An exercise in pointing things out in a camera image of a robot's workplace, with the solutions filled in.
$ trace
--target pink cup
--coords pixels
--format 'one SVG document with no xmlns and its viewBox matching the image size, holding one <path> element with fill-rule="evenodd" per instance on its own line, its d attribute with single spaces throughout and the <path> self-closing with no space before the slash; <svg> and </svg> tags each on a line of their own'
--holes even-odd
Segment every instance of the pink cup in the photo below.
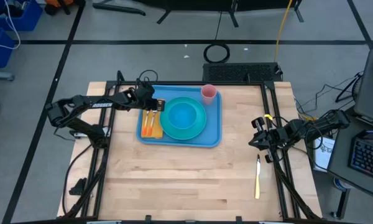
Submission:
<svg viewBox="0 0 373 224">
<path fill-rule="evenodd" d="M 214 87 L 213 85 L 207 84 L 201 88 L 203 103 L 206 105 L 210 105 L 213 102 L 214 97 L 216 97 L 216 94 L 217 90 L 216 87 Z"/>
</svg>

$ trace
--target gray floor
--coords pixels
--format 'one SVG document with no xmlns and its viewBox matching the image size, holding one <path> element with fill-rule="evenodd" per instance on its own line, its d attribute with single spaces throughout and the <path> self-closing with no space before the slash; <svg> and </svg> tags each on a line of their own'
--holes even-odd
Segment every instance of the gray floor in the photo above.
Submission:
<svg viewBox="0 0 373 224">
<path fill-rule="evenodd" d="M 217 12 L 172 12 L 161 25 L 163 14 L 141 4 L 146 17 L 100 11 L 88 3 L 81 17 L 75 40 L 173 40 L 214 39 Z M 373 0 L 355 0 L 364 25 L 373 40 Z M 364 40 L 346 0 L 304 0 L 299 23 L 290 12 L 282 39 L 285 40 Z M 77 8 L 66 16 L 59 12 L 43 14 L 33 32 L 21 32 L 22 40 L 67 40 Z M 284 10 L 238 12 L 240 27 L 234 28 L 223 14 L 218 39 L 274 40 Z M 72 45 L 59 80 L 54 100 L 84 94 L 91 81 L 113 80 L 121 70 L 126 80 L 135 80 L 141 71 L 154 69 L 160 80 L 201 80 L 206 45 Z M 274 45 L 230 45 L 229 62 L 271 62 Z M 37 121 L 52 84 L 64 45 L 22 45 L 0 71 L 13 72 L 13 82 L 0 80 L 0 222 L 14 189 Z M 336 85 L 363 70 L 369 48 L 366 45 L 281 45 L 279 64 L 284 80 L 291 82 L 295 97 L 304 103 L 315 96 L 323 84 Z M 213 60 L 224 55 L 221 49 L 209 52 Z M 331 108 L 338 94 L 331 91 L 318 100 L 319 116 Z M 311 102 L 306 110 L 314 107 Z M 13 222 L 55 218 L 63 179 L 69 164 L 72 142 L 55 138 L 46 123 L 22 191 Z M 338 206 L 340 191 L 332 187 L 330 176 L 314 172 L 316 189 L 325 218 Z M 351 192 L 346 222 L 373 223 L 373 198 Z"/>
</svg>

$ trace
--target orange utensil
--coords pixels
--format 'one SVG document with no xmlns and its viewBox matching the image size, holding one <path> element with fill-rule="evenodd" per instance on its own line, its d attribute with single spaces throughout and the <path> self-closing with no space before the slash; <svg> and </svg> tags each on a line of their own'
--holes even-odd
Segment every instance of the orange utensil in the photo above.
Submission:
<svg viewBox="0 0 373 224">
<path fill-rule="evenodd" d="M 147 115 L 145 116 L 145 124 L 144 124 L 144 127 L 142 128 L 142 135 L 143 136 L 147 135 L 148 115 L 149 115 L 149 111 L 147 111 Z"/>
</svg>

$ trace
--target wooden table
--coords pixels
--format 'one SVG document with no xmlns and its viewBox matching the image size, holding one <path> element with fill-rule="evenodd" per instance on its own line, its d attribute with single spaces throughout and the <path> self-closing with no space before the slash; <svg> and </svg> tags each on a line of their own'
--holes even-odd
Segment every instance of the wooden table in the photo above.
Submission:
<svg viewBox="0 0 373 224">
<path fill-rule="evenodd" d="M 103 95 L 105 82 L 91 82 L 87 95 Z M 280 115 L 297 118 L 291 84 L 275 83 Z M 223 97 L 223 138 L 208 148 L 145 145 L 136 138 L 139 110 L 117 111 L 102 194 L 99 219 L 144 220 L 281 220 L 273 164 L 247 143 L 255 129 L 251 121 L 264 115 L 259 86 L 217 86 Z M 274 114 L 267 92 L 271 114 Z M 98 123 L 100 110 L 88 110 L 82 119 Z M 89 144 L 76 140 L 72 160 Z M 305 150 L 303 142 L 297 147 Z M 73 165 L 68 189 L 87 177 L 92 149 Z M 262 158 L 260 199 L 254 199 L 257 154 Z M 297 192 L 308 206 L 322 215 L 306 154 L 289 150 Z M 285 188 L 288 214 L 293 217 L 290 196 Z M 78 196 L 66 196 L 67 210 Z M 95 193 L 89 206 L 92 214 Z"/>
</svg>

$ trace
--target black keyboard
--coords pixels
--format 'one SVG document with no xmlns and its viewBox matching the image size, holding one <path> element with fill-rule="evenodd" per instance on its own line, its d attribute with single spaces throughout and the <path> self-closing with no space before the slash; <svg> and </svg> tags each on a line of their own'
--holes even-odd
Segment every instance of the black keyboard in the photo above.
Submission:
<svg viewBox="0 0 373 224">
<path fill-rule="evenodd" d="M 373 144 L 356 138 L 352 145 L 349 165 L 373 177 Z"/>
</svg>

